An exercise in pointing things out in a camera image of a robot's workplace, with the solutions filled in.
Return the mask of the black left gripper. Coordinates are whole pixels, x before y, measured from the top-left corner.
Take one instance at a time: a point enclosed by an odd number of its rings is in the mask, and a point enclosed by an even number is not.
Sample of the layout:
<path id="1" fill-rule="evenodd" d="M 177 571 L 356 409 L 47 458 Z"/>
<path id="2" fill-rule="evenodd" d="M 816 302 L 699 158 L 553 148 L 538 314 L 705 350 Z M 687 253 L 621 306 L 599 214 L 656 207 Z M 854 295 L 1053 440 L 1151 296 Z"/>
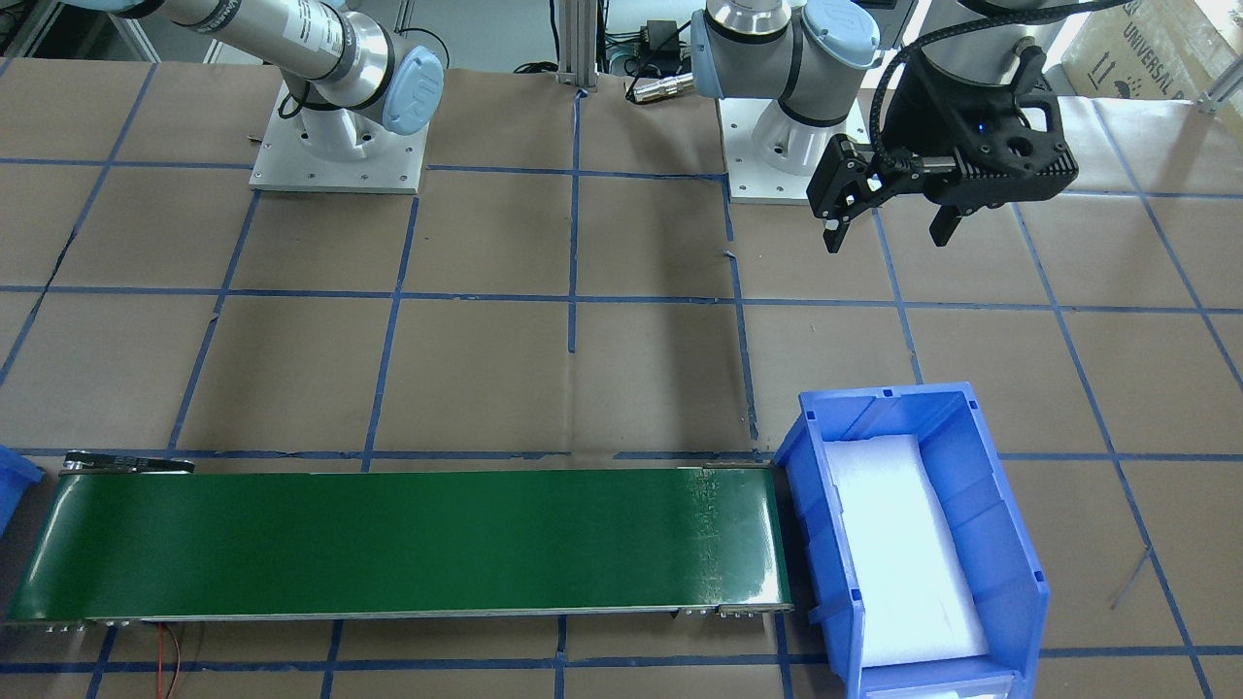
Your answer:
<path id="1" fill-rule="evenodd" d="M 1025 46 L 1009 83 L 982 85 L 953 77 L 915 50 L 873 149 L 833 134 L 808 182 L 827 252 L 839 251 L 854 218 L 897 193 L 920 193 L 938 205 L 929 235 L 945 248 L 960 221 L 979 209 L 1044 201 L 1070 187 L 1079 167 L 1057 95 L 1044 85 L 1044 62 L 1039 46 Z"/>

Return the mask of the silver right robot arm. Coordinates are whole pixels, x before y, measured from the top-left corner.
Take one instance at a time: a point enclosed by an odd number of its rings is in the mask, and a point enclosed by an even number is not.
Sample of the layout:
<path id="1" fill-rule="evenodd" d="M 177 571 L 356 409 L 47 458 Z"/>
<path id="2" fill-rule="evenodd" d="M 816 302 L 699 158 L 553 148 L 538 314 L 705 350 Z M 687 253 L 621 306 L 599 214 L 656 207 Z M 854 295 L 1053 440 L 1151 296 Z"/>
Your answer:
<path id="1" fill-rule="evenodd" d="M 112 17 L 159 15 L 191 32 L 213 36 L 283 71 L 280 119 L 313 114 L 346 117 L 354 137 L 347 160 L 365 158 L 372 129 L 425 141 L 447 67 L 439 53 L 413 44 L 346 1 L 76 1 Z"/>

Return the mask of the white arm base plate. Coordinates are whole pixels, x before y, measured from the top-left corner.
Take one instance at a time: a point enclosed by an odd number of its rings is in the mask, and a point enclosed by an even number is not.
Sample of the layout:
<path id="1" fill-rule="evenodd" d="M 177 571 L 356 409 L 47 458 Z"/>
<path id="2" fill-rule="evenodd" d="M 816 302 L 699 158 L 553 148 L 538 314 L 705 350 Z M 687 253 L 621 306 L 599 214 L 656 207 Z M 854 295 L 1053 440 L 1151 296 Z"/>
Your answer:
<path id="1" fill-rule="evenodd" d="M 866 139 L 856 103 L 830 127 L 796 122 L 776 100 L 720 100 L 718 116 L 728 199 L 737 203 L 805 205 L 805 189 L 827 141 L 835 134 Z"/>
<path id="2" fill-rule="evenodd" d="M 387 132 L 351 111 L 302 109 L 277 114 L 288 97 L 280 85 L 276 107 L 254 160 L 250 185 L 281 193 L 416 195 L 430 127 L 414 134 Z"/>

